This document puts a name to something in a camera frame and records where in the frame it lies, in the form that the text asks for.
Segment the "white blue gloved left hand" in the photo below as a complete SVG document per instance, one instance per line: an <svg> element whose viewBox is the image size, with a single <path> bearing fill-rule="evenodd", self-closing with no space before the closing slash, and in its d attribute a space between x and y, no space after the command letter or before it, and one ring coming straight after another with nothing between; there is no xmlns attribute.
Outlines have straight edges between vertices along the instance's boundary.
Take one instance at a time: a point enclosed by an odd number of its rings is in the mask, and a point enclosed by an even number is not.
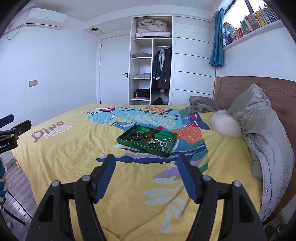
<svg viewBox="0 0 296 241"><path fill-rule="evenodd" d="M2 158L0 162L0 178L1 210L3 210L5 203L5 195L8 191L8 182L6 180L6 165Z"/></svg>

